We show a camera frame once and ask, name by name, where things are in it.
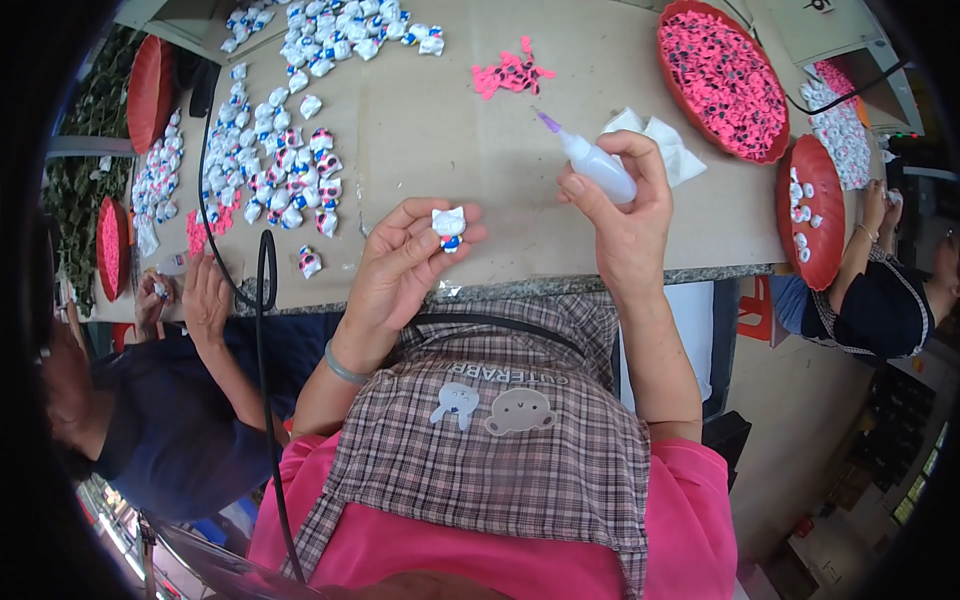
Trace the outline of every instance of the floor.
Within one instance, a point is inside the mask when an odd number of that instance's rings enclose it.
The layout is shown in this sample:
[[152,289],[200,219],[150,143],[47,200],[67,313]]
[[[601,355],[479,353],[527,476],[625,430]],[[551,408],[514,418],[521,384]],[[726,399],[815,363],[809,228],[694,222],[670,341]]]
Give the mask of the floor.
[[817,504],[828,459],[872,374],[842,350],[799,336],[775,349],[737,336],[727,410],[753,424],[731,491],[741,559],[763,558]]

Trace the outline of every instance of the hand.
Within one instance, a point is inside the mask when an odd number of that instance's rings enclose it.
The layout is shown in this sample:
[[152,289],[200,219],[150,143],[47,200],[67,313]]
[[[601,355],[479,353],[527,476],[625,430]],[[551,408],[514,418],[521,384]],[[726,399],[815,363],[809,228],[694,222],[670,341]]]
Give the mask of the hand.
[[[154,290],[155,283],[162,283],[167,288],[167,298],[164,299]],[[173,303],[176,292],[173,283],[167,276],[148,271],[140,278],[136,285],[136,295],[133,298],[133,318],[139,326],[153,325],[160,320],[160,313],[164,306]]]
[[347,312],[333,339],[333,353],[353,372],[372,372],[390,352],[399,331],[410,323],[444,269],[470,255],[487,239],[478,225],[483,211],[464,204],[467,230],[456,252],[441,252],[431,211],[449,210],[442,198],[408,198],[367,237]]
[[213,256],[194,256],[183,286],[183,314],[197,352],[224,344],[224,324],[232,309],[233,292]]
[[663,291],[663,254],[673,215],[673,193],[667,183],[657,142],[633,132],[604,133],[597,146],[619,155],[636,181],[636,198],[613,204],[590,178],[567,163],[557,178],[557,200],[574,203],[596,227],[597,270],[613,300],[623,302]]
[[886,189],[884,180],[870,180],[870,183],[867,184],[866,193],[863,195],[863,221],[861,223],[875,239],[886,215],[883,204],[884,189]]
[[[897,188],[893,188],[890,191],[900,192]],[[883,223],[880,225],[880,229],[893,232],[893,230],[896,229],[897,225],[900,223],[900,217],[903,216],[903,203],[894,203],[891,202],[889,198],[884,198],[883,208],[885,212],[883,214]]]

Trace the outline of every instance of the red plastic tray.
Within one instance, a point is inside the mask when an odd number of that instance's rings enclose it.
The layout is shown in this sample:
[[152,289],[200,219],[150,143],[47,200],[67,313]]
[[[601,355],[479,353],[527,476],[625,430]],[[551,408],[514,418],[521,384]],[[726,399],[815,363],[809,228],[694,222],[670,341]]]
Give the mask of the red plastic tray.
[[[809,222],[794,223],[790,218],[790,167],[797,168],[800,183],[813,183],[816,193],[813,198],[803,198],[813,214],[824,218],[816,229]],[[846,209],[843,205],[843,190],[836,167],[830,160],[827,149],[811,134],[802,136],[787,151],[777,170],[777,225],[780,240],[787,259],[810,289],[823,292],[833,282],[843,258],[846,233]],[[793,234],[802,231],[810,248],[810,260],[803,263],[797,256]]]
[[163,135],[173,98],[174,51],[157,36],[146,36],[136,57],[127,88],[127,129],[140,155],[147,154]]
[[[104,222],[113,218],[116,220],[117,238],[107,240],[104,237]],[[123,206],[116,202],[110,196],[105,196],[100,204],[100,214],[97,217],[97,270],[100,271],[100,283],[104,286],[104,294],[107,300],[113,302],[123,294],[124,287],[127,286],[127,279],[130,278],[130,243],[129,230],[127,229],[127,213]],[[116,289],[110,285],[109,268],[105,260],[105,250],[107,244],[116,244],[117,264],[116,269]]]
[[[703,14],[712,14],[713,16],[720,19],[724,25],[730,27],[731,29],[737,31],[743,36],[743,38],[754,44],[756,52],[759,54],[760,58],[770,66],[770,60],[767,58],[763,49],[756,45],[756,41],[748,34],[740,24],[731,19],[727,14],[720,9],[715,9],[709,4],[704,4],[703,2],[697,2],[696,0],[677,0],[673,4],[667,5],[663,12],[660,14],[660,25],[657,30],[657,63],[660,64],[660,72],[663,74],[663,80],[666,81],[666,87],[670,90],[670,94],[673,95],[674,102],[677,103],[677,106],[680,107],[680,110],[684,112],[686,118],[690,120],[690,123],[693,127],[697,128],[700,133],[710,142],[712,142],[717,148],[726,152],[727,154],[736,156],[741,160],[746,160],[747,162],[755,162],[756,164],[771,164],[777,162],[783,157],[783,153],[786,152],[787,146],[790,145],[790,119],[783,123],[783,127],[780,129],[780,133],[777,137],[774,138],[773,144],[770,146],[770,150],[767,151],[767,156],[759,159],[753,160],[750,158],[744,158],[741,155],[736,154],[732,149],[728,148],[716,134],[711,131],[703,121],[700,120],[700,115],[698,115],[689,104],[686,103],[686,98],[680,90],[680,86],[677,82],[673,81],[673,76],[670,75],[670,65],[666,62],[666,57],[663,55],[663,52],[660,51],[660,28],[670,20],[675,14],[679,12],[695,11]],[[777,78],[777,86],[780,88],[780,93],[783,94],[783,101],[786,102],[786,94],[783,93],[783,86],[780,85],[780,79]]]

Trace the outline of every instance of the woman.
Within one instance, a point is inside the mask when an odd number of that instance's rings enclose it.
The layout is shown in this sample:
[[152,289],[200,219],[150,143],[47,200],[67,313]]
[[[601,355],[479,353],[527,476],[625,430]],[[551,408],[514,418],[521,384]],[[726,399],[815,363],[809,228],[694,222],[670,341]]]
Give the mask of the woman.
[[[147,273],[135,300],[136,337],[145,343],[87,365],[67,325],[54,322],[41,358],[47,415],[67,474],[83,481],[95,472],[133,506],[169,521],[213,516],[271,473],[252,323],[228,321],[229,288],[214,272],[211,257],[190,265],[183,293],[190,337],[154,341],[174,287]],[[169,298],[156,294],[155,282]],[[282,444],[289,440],[282,421],[293,415],[338,317],[266,320],[272,427]]]
[[[651,139],[620,155],[636,199],[558,178],[596,227],[609,294],[469,302],[418,315],[456,253],[404,201],[372,231],[348,309],[307,381],[280,464],[307,584],[329,598],[724,598],[736,561],[727,465],[663,294],[673,209]],[[623,326],[634,416],[611,393]],[[249,558],[292,577],[267,490]]]
[[799,276],[770,276],[774,313],[784,329],[888,359],[920,352],[949,314],[960,298],[958,240],[949,236],[937,245],[933,277],[926,281],[901,265],[893,251],[903,203],[885,199],[885,189],[883,181],[870,181],[863,221],[826,292],[810,290]]

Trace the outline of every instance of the pink shirt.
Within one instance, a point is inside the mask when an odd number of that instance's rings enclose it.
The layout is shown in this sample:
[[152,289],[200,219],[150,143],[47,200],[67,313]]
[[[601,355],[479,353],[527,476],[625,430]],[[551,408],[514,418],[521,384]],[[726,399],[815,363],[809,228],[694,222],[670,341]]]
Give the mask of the pink shirt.
[[[340,434],[302,436],[280,462],[294,536],[322,494]],[[652,444],[647,492],[644,600],[729,600],[736,571],[727,462],[687,440]],[[273,485],[267,487],[248,558],[279,569],[286,557]],[[310,576],[312,588],[360,588],[399,571],[469,577],[515,598],[619,598],[623,574],[601,545],[526,540],[454,529],[347,504]]]

